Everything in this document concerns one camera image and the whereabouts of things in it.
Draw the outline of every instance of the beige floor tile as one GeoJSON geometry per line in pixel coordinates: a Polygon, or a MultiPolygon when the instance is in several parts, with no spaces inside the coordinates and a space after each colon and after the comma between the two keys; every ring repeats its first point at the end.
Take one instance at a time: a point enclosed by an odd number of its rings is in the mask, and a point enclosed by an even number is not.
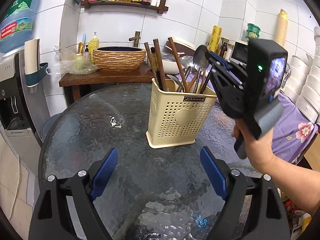
{"type": "MultiPolygon", "coordinates": [[[[7,218],[10,215],[13,199],[14,194],[0,185],[0,206],[7,218]]],[[[10,223],[24,240],[28,240],[31,217],[32,207],[17,198],[10,223]]]]}
{"type": "MultiPolygon", "coordinates": [[[[20,164],[20,185],[18,198],[26,201],[28,170],[20,164]]],[[[15,194],[18,182],[18,160],[11,151],[10,147],[0,135],[0,185],[5,187],[11,193],[15,194]]]]}

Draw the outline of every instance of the round table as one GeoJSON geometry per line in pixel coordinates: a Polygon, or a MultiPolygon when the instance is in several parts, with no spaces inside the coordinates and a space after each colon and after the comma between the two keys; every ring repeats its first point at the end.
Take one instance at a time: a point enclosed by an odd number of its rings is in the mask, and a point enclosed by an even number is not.
{"type": "MultiPolygon", "coordinates": [[[[113,239],[205,239],[224,201],[202,168],[200,149],[208,146],[216,158],[245,175],[259,174],[234,152],[234,122],[218,104],[194,144],[152,149],[146,138],[150,95],[151,84],[111,85],[66,109],[42,147],[39,184],[51,174],[60,179],[86,170],[114,147],[118,165],[94,201],[113,239]]],[[[245,201],[235,236],[243,230],[248,208],[245,201]]],[[[80,223],[74,225],[81,235],[80,223]]]]}

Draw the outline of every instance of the beige plastic basket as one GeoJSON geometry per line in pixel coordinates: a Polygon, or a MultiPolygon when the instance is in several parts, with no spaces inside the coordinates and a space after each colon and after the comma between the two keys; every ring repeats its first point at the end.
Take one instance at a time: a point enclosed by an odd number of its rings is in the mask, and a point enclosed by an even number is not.
{"type": "MultiPolygon", "coordinates": [[[[178,85],[172,80],[167,79],[166,84],[169,91],[178,89],[178,85]]],[[[150,147],[163,148],[194,143],[216,98],[216,94],[209,87],[203,94],[164,92],[152,79],[147,131],[150,147]]]]}

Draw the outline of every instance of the yellow bottle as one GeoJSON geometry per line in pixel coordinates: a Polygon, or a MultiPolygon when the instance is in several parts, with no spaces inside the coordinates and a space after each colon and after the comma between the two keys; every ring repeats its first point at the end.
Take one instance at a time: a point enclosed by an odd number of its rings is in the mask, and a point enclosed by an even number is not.
{"type": "Polygon", "coordinates": [[[90,60],[92,63],[93,61],[93,50],[99,47],[99,39],[97,38],[97,32],[94,32],[93,39],[89,41],[88,49],[90,54],[90,60]]]}

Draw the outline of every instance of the water jug label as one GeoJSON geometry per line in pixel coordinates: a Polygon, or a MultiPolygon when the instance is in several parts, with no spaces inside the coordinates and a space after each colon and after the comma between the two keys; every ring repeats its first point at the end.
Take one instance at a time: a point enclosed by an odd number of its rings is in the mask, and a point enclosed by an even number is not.
{"type": "Polygon", "coordinates": [[[1,29],[0,41],[10,36],[11,34],[24,31],[24,30],[32,30],[32,17],[26,17],[14,22],[9,23],[1,29]]]}
{"type": "Polygon", "coordinates": [[[11,15],[13,13],[23,11],[25,9],[30,9],[31,2],[32,2],[32,0],[15,0],[13,5],[9,9],[6,17],[8,17],[9,15],[11,15]]]}
{"type": "Polygon", "coordinates": [[[205,97],[190,97],[190,96],[185,96],[183,99],[183,102],[204,102],[205,97]]]}

